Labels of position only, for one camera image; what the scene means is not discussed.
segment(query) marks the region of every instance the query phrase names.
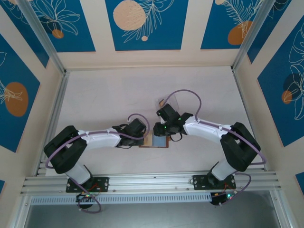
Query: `white table surface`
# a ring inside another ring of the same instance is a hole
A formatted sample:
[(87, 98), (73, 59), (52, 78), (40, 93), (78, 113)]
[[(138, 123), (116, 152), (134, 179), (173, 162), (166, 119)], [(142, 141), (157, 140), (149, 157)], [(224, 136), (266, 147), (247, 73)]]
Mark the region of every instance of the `white table surface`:
[[(190, 89), (202, 99), (199, 118), (230, 124), (249, 121), (228, 66), (143, 67), (71, 72), (57, 133), (68, 125), (78, 130), (102, 130), (127, 123), (132, 113), (145, 115), (153, 128), (159, 121), (155, 102), (178, 89)], [(179, 113), (195, 114), (199, 102), (187, 92), (176, 94)], [(167, 149), (100, 148), (79, 161), (93, 174), (209, 170), (224, 153), (219, 144), (196, 136), (169, 142)], [(57, 175), (47, 170), (47, 176)]]

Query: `blue wall panel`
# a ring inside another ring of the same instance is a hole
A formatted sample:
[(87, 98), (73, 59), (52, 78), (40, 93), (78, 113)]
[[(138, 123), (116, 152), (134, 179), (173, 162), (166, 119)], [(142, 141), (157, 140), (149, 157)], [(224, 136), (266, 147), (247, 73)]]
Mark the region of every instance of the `blue wall panel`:
[(304, 136), (304, 17), (258, 77), (284, 146)]
[(79, 0), (33, 0), (30, 4), (57, 52), (95, 51)]
[(272, 30), (275, 28), (276, 24), (280, 20), (281, 16), (285, 12), (285, 9), (289, 5), (291, 0), (276, 0), (272, 9), (270, 10), (268, 17), (264, 21), (261, 29), (256, 35), (250, 49), (247, 54), (251, 63), (255, 60), (258, 53), (260, 52), (262, 46), (265, 44), (266, 40), (270, 36)]
[(239, 48), (262, 0), (214, 0), (201, 49)]
[(46, 67), (48, 64), (49, 56), (29, 26), (27, 20), (24, 18), (19, 7), (8, 0), (0, 0), (0, 5), (3, 7), (37, 58), (40, 60), (41, 64)]
[(0, 35), (0, 146), (16, 152), (39, 85)]
[(116, 51), (180, 50), (188, 0), (105, 0)]

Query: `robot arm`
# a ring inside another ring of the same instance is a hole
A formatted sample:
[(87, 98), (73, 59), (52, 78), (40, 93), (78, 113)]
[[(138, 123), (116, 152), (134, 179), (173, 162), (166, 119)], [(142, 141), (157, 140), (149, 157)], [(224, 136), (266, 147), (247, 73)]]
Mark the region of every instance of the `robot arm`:
[(85, 132), (77, 130), (74, 126), (68, 126), (44, 147), (44, 152), (47, 157), (50, 157), (68, 140), (83, 135), (62, 148), (50, 162), (58, 174), (65, 173), (79, 184), (90, 185), (93, 179), (92, 174), (86, 166), (78, 162), (80, 156), (84, 152), (96, 148), (143, 145), (143, 139), (130, 139), (120, 133), (140, 138), (143, 137), (145, 130), (146, 126), (139, 119), (133, 120), (130, 124), (113, 126), (96, 132)]
[(249, 145), (222, 128), (237, 132), (260, 150), (260, 146), (242, 123), (237, 122), (230, 126), (196, 120), (189, 113), (179, 115), (169, 104), (161, 108), (157, 115), (161, 117), (163, 123), (155, 124), (153, 131), (156, 136), (171, 136), (177, 133), (196, 135), (221, 144), (225, 159), (216, 163), (208, 174), (208, 182), (214, 188), (236, 171), (245, 171), (257, 155)]

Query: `orange circle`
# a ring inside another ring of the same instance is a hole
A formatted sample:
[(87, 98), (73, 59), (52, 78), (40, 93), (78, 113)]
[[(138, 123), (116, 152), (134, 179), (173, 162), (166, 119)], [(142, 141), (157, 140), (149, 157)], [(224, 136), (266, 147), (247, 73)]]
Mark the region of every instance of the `orange circle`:
[(116, 25), (125, 31), (139, 29), (146, 22), (144, 9), (133, 0), (120, 2), (113, 11)]
[(148, 37), (147, 36), (143, 36), (142, 37), (142, 41), (147, 41), (148, 40)]
[(286, 90), (283, 92), (282, 94), (282, 101), (285, 103), (285, 104), (289, 104), (293, 99), (293, 96), (291, 94), (290, 91)]
[(4, 94), (7, 96), (4, 102), (8, 112), (17, 117), (23, 116), (29, 104), (29, 95), (24, 85), (19, 82), (11, 82), (6, 86)]
[(53, 36), (54, 36), (55, 38), (57, 38), (57, 39), (63, 38), (63, 32), (60, 31), (60, 30), (58, 30), (58, 29), (54, 29), (54, 30), (52, 31), (52, 34), (53, 34)]
[(228, 42), (231, 45), (240, 45), (243, 43), (245, 35), (249, 31), (252, 21), (244, 21), (242, 24), (236, 25), (228, 35)]
[(221, 5), (224, 4), (225, 0), (215, 0), (215, 4)]

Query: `cable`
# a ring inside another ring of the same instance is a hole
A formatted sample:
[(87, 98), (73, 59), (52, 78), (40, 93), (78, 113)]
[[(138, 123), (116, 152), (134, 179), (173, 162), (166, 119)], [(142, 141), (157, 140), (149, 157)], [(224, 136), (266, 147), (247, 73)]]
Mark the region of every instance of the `cable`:
[[(247, 173), (235, 173), (235, 175), (244, 175), (244, 176), (248, 176), (249, 177), (249, 180), (248, 180), (248, 183), (245, 185), (245, 187), (243, 187), (240, 191), (237, 192), (237, 194), (234, 195), (234, 197), (232, 197), (231, 199), (228, 199), (226, 202), (222, 203), (221, 205), (224, 205), (224, 204), (227, 204), (228, 202), (232, 201), (238, 194), (242, 193), (243, 191), (245, 191), (245, 189), (249, 186), (249, 184), (251, 183), (251, 176)], [(222, 195), (226, 195), (225, 192), (219, 194), (219, 195), (214, 195), (214, 196), (211, 196), (212, 198), (213, 197), (217, 197), (217, 196), (222, 196)]]
[(79, 208), (79, 210), (82, 211), (82, 212), (88, 213), (88, 214), (97, 214), (97, 213), (101, 212), (101, 205), (100, 205), (99, 201), (95, 198), (95, 196), (93, 196), (93, 194), (91, 194), (91, 193), (90, 193), (89, 191), (87, 191), (84, 187), (82, 187), (81, 184), (78, 184), (76, 180), (74, 180), (74, 179), (71, 178), (71, 177), (70, 177), (70, 179), (72, 180), (72, 182), (75, 183), (75, 185), (77, 185), (79, 188), (81, 188), (82, 191), (84, 191), (86, 194), (90, 195), (90, 197), (98, 204), (98, 207), (99, 207), (99, 209), (96, 210), (96, 211), (83, 210), (83, 209), (80, 207), (80, 203), (81, 203), (82, 201), (84, 201), (84, 199), (86, 198), (86, 197), (83, 197), (83, 198), (81, 198), (81, 199), (78, 201), (78, 208)]
[(173, 140), (172, 137), (171, 137), (171, 135), (170, 135), (170, 139), (171, 139), (173, 142), (178, 142), (178, 141), (182, 140), (182, 134), (181, 134), (181, 133), (180, 133), (180, 136), (181, 136), (181, 137), (180, 137), (179, 140)]
[(231, 202), (237, 195), (239, 195), (240, 193), (242, 193), (243, 191), (245, 191), (245, 189), (249, 186), (249, 184), (251, 183), (251, 176), (247, 173), (235, 173), (235, 175), (244, 175), (244, 176), (248, 176), (249, 180), (248, 183), (245, 185), (245, 187), (243, 187), (240, 191), (237, 192), (237, 194), (234, 195), (234, 197), (232, 197), (231, 199), (228, 199), (226, 202), (222, 203), (221, 205), (225, 205), (229, 202)]
[(234, 188), (230, 187), (228, 184), (225, 183), (225, 185), (226, 185), (226, 187), (228, 187), (228, 188), (230, 188), (232, 190), (235, 190)]
[(132, 146), (129, 146), (129, 147), (125, 148), (125, 147), (119, 146), (118, 148), (128, 150), (128, 149), (130, 149), (131, 147), (132, 147)]
[[(64, 144), (62, 144), (61, 146), (59, 146), (50, 156), (49, 158), (47, 159), (46, 161), (46, 168), (47, 169), (53, 169), (52, 166), (49, 166), (48, 164), (50, 163), (50, 161), (53, 159), (53, 157), (59, 152), (61, 151), (65, 146), (67, 146), (68, 144), (70, 144), (71, 142), (83, 137), (83, 136), (86, 136), (86, 135), (93, 135), (93, 134), (101, 134), (101, 133), (105, 133), (105, 134), (118, 134), (118, 135), (122, 135), (122, 136), (125, 136), (127, 138), (130, 138), (130, 139), (135, 139), (135, 140), (138, 140), (138, 139), (143, 139), (145, 138), (148, 134), (149, 134), (149, 131), (150, 131), (150, 124), (149, 124), (149, 121), (148, 119), (141, 115), (141, 114), (138, 114), (138, 113), (134, 113), (134, 114), (131, 114), (129, 115), (128, 117), (128, 121), (130, 121), (130, 117), (131, 116), (134, 116), (134, 115), (138, 115), (138, 116), (141, 116), (143, 119), (145, 119), (145, 121), (147, 122), (147, 125), (148, 125), (148, 128), (147, 128), (147, 132), (146, 134), (143, 135), (143, 137), (139, 137), (139, 138), (136, 138), (136, 137), (133, 137), (133, 136), (130, 136), (130, 135), (127, 135), (127, 134), (124, 134), (124, 133), (119, 133), (119, 132), (108, 132), (108, 131), (95, 131), (95, 132), (88, 132), (88, 133), (84, 133), (84, 134), (80, 134), (68, 141), (66, 141)], [(79, 188), (81, 188), (85, 193), (87, 193), (88, 195), (90, 195), (90, 193), (84, 188), (82, 187), (79, 183), (77, 183), (76, 180), (74, 180), (73, 178), (70, 177), (70, 179), (75, 183), (75, 185), (77, 185)], [(85, 213), (90, 213), (90, 214), (96, 214), (96, 213), (99, 213), (101, 211), (101, 205), (100, 203), (98, 202), (98, 200), (92, 195), (91, 196), (92, 199), (98, 204), (99, 206), (99, 210), (98, 211), (88, 211), (88, 210), (83, 210), (82, 208), (80, 208), (80, 202), (83, 201), (84, 197), (78, 202), (78, 208), (85, 212)]]
[[(173, 94), (175, 94), (175, 93), (177, 93), (177, 92), (182, 92), (182, 91), (184, 91), (184, 92), (190, 92), (190, 93), (194, 94), (194, 95), (198, 98), (198, 100), (199, 100), (199, 108), (198, 108), (198, 110), (197, 110), (196, 113), (195, 113), (195, 120), (196, 120), (197, 122), (201, 123), (201, 124), (204, 124), (204, 125), (207, 125), (207, 126), (210, 126), (210, 127), (214, 127), (214, 128), (220, 129), (221, 125), (216, 125), (216, 124), (212, 124), (212, 123), (205, 122), (205, 121), (201, 121), (201, 120), (199, 121), (199, 119), (198, 119), (198, 114), (199, 114), (199, 111), (200, 111), (200, 109), (201, 109), (201, 104), (202, 104), (201, 98), (200, 98), (200, 96), (199, 96), (197, 93), (195, 93), (195, 92), (193, 92), (193, 91), (191, 91), (191, 90), (188, 90), (188, 89), (179, 89), (179, 90), (176, 90), (176, 91), (172, 92), (172, 93), (167, 97), (167, 99), (164, 101), (162, 107), (167, 103), (167, 101), (169, 100), (169, 98), (170, 98)], [(267, 159), (266, 159), (266, 157), (264, 156), (264, 154), (262, 154), (262, 153), (261, 153), (261, 152), (252, 144), (252, 143), (250, 143), (247, 139), (245, 139), (243, 136), (239, 135), (238, 133), (236, 133), (236, 132), (234, 132), (234, 131), (232, 131), (232, 130), (230, 130), (230, 129), (227, 129), (227, 128), (224, 128), (224, 127), (222, 127), (221, 129), (224, 130), (224, 131), (226, 131), (226, 132), (228, 132), (228, 133), (231, 133), (231, 134), (235, 135), (236, 137), (238, 137), (240, 140), (242, 140), (244, 143), (246, 143), (248, 146), (250, 146), (250, 147), (251, 147), (251, 148), (252, 148), (252, 149), (253, 149), (253, 150), (262, 158), (262, 162), (254, 162), (254, 163), (251, 163), (250, 165), (264, 165), (264, 164), (266, 164)], [(232, 199), (234, 199), (239, 193), (243, 192), (243, 191), (249, 186), (249, 184), (251, 183), (251, 176), (250, 176), (249, 174), (247, 174), (247, 173), (238, 173), (238, 172), (235, 172), (234, 174), (235, 174), (235, 175), (246, 175), (246, 176), (249, 177), (249, 181), (248, 181), (247, 185), (246, 185), (244, 188), (242, 188), (241, 191), (239, 191)], [(232, 199), (230, 199), (230, 200), (228, 200), (228, 201), (222, 203), (221, 205), (224, 205), (224, 204), (230, 202)]]
[(98, 185), (97, 185), (97, 183), (95, 183), (95, 185), (93, 185), (90, 189), (89, 189), (89, 191), (91, 191), (93, 188), (95, 188), (95, 187), (97, 187)]
[(227, 188), (227, 184), (225, 183), (225, 187), (224, 187), (224, 190), (222, 193), (224, 193), (226, 191), (226, 188)]
[[(202, 104), (201, 98), (200, 98), (200, 96), (199, 96), (197, 93), (195, 93), (195, 92), (193, 92), (193, 91), (191, 91), (191, 90), (188, 90), (188, 89), (179, 89), (179, 90), (176, 90), (176, 91), (172, 92), (172, 93), (167, 97), (167, 99), (164, 101), (164, 103), (163, 103), (162, 106), (164, 106), (164, 105), (167, 103), (167, 101), (169, 100), (169, 98), (170, 98), (173, 94), (175, 94), (175, 93), (177, 93), (177, 92), (182, 92), (182, 91), (184, 91), (184, 92), (190, 92), (190, 93), (194, 94), (194, 95), (199, 99), (199, 108), (198, 108), (198, 110), (197, 110), (196, 113), (195, 113), (195, 119), (196, 119), (196, 121), (198, 121), (198, 122), (201, 123), (201, 124), (204, 124), (204, 125), (207, 125), (207, 126), (210, 126), (210, 127), (214, 127), (214, 128), (220, 129), (221, 125), (216, 125), (216, 124), (212, 124), (212, 123), (205, 122), (205, 121), (199, 121), (199, 119), (198, 119), (198, 114), (199, 114), (199, 111), (200, 111), (200, 109), (201, 109), (201, 104)], [(262, 162), (254, 162), (254, 163), (251, 163), (250, 165), (264, 165), (264, 164), (266, 164), (267, 159), (266, 159), (266, 157), (264, 156), (264, 154), (262, 154), (262, 153), (261, 153), (254, 145), (252, 145), (247, 139), (245, 139), (244, 137), (242, 137), (241, 135), (239, 135), (238, 133), (236, 133), (236, 132), (234, 132), (234, 131), (232, 131), (232, 130), (230, 130), (230, 129), (227, 129), (227, 128), (224, 128), (224, 127), (222, 127), (221, 129), (224, 130), (224, 131), (226, 131), (226, 132), (229, 132), (229, 133), (235, 135), (236, 137), (238, 137), (240, 140), (242, 140), (244, 143), (246, 143), (248, 146), (250, 146), (250, 147), (251, 147), (251, 148), (252, 148), (252, 149), (253, 149), (253, 150), (262, 158)]]
[(102, 130), (102, 131), (94, 131), (94, 132), (83, 133), (83, 134), (80, 134), (80, 135), (78, 135), (78, 136), (76, 136), (76, 137), (74, 137), (74, 138), (72, 138), (72, 139), (66, 141), (64, 144), (62, 144), (61, 146), (59, 146), (59, 147), (51, 154), (51, 156), (47, 159), (47, 161), (46, 161), (46, 168), (47, 168), (47, 169), (53, 169), (52, 166), (49, 166), (49, 165), (48, 165), (49, 162), (53, 159), (53, 157), (54, 157), (59, 151), (61, 151), (65, 146), (67, 146), (67, 145), (70, 144), (71, 142), (73, 142), (73, 141), (75, 141), (76, 139), (79, 139), (79, 138), (81, 138), (81, 137), (83, 137), (83, 136), (105, 133), (105, 134), (117, 134), (117, 135), (122, 135), (122, 136), (125, 136), (125, 137), (127, 137), (127, 138), (135, 139), (135, 140), (145, 138), (145, 137), (149, 134), (149, 131), (150, 131), (150, 124), (149, 124), (148, 119), (147, 119), (145, 116), (141, 115), (141, 114), (134, 113), (134, 114), (132, 114), (132, 115), (130, 115), (130, 116), (128, 117), (128, 121), (130, 120), (130, 117), (133, 116), (133, 115), (139, 115), (139, 116), (141, 116), (142, 118), (144, 118), (145, 121), (147, 122), (147, 125), (148, 125), (147, 132), (146, 132), (146, 134), (143, 135), (143, 137), (138, 137), (138, 138), (136, 138), (136, 137), (133, 137), (133, 136), (124, 134), (124, 133), (109, 132), (109, 131), (104, 131), (104, 130)]

